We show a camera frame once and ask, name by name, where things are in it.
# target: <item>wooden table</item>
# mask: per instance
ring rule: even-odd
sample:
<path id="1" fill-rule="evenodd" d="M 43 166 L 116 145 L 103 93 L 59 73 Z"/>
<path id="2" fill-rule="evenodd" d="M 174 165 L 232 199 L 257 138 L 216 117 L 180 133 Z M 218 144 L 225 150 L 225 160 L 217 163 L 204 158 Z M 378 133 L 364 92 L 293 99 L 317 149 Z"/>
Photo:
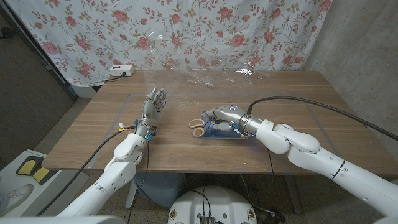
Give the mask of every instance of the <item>wooden table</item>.
<path id="1" fill-rule="evenodd" d="M 164 87 L 169 103 L 149 144 L 149 171 L 248 174 L 313 174 L 294 166 L 286 155 L 269 152 L 259 141 L 203 140 L 192 137 L 188 122 L 203 110 L 223 104 L 247 108 L 259 98 L 276 95 L 304 97 L 354 113 L 318 72 L 135 72 L 105 84 L 69 127 L 43 161 L 48 169 L 79 169 L 117 124 L 139 119 L 145 94 Z M 398 163 L 370 131 L 340 114 L 296 101 L 273 100 L 257 104 L 254 116 L 315 136 L 327 150 L 375 174 L 397 175 Z M 101 150 L 92 169 L 104 169 L 114 148 L 126 137 L 121 133 Z M 147 151 L 137 166 L 147 165 Z"/>

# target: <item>white robotic arm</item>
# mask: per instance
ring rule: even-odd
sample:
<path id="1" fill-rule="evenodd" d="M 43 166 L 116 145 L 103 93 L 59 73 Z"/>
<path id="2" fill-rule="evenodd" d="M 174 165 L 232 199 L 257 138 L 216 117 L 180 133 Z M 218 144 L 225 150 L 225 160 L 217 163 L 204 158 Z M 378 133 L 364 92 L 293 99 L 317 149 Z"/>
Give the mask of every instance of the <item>white robotic arm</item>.
<path id="1" fill-rule="evenodd" d="M 301 168 L 331 179 L 360 200 L 388 217 L 398 215 L 398 186 L 360 168 L 322 148 L 313 136 L 294 131 L 286 124 L 278 124 L 247 115 L 233 105 L 223 105 L 204 113 L 222 119 L 243 135 L 256 135 L 270 151 L 287 152 L 289 161 Z"/>
<path id="2" fill-rule="evenodd" d="M 142 107 L 139 121 L 136 121 L 135 133 L 127 135 L 114 150 L 114 157 L 106 165 L 101 177 L 58 217 L 82 217 L 96 215 L 105 202 L 122 186 L 132 180 L 136 174 L 136 165 L 142 159 L 140 148 L 155 135 L 155 123 L 167 103 L 166 92 L 156 88 L 149 93 Z"/>

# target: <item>floral curtain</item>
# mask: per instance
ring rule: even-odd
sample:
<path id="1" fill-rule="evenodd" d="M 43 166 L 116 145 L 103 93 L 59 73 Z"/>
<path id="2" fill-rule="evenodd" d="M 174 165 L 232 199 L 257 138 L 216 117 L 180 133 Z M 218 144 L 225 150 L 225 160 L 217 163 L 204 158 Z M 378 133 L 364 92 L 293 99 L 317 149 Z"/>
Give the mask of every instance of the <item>floral curtain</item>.
<path id="1" fill-rule="evenodd" d="M 102 85 L 136 70 L 299 70 L 331 0 L 7 0 L 62 75 Z"/>

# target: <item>concrete wall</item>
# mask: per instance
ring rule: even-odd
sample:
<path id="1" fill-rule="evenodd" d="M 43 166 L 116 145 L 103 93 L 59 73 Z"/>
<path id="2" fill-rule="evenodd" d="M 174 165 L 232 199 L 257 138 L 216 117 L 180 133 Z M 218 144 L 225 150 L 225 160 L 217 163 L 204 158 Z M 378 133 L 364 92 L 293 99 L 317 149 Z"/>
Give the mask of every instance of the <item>concrete wall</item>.
<path id="1" fill-rule="evenodd" d="M 304 70 L 322 72 L 359 117 L 398 134 L 398 1 L 334 0 Z M 398 142 L 373 133 L 398 162 Z"/>

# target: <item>robotic hand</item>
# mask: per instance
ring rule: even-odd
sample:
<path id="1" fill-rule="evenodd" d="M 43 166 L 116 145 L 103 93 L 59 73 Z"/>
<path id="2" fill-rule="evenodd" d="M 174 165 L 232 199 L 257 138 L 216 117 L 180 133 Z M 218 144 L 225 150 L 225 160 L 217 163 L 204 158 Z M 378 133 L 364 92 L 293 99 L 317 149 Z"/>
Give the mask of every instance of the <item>robotic hand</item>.
<path id="1" fill-rule="evenodd" d="M 234 105 L 223 105 L 213 108 L 203 113 L 200 118 L 213 118 L 221 120 L 215 124 L 213 129 L 220 131 L 238 130 L 242 135 L 249 137 L 251 133 L 256 133 L 262 120 L 253 116 L 248 116 L 246 111 Z"/>
<path id="2" fill-rule="evenodd" d="M 156 134 L 156 122 L 160 118 L 164 106 L 168 102 L 166 99 L 167 92 L 161 88 L 157 91 L 155 87 L 150 93 L 142 107 L 140 120 L 136 123 L 136 134 L 146 137 Z"/>

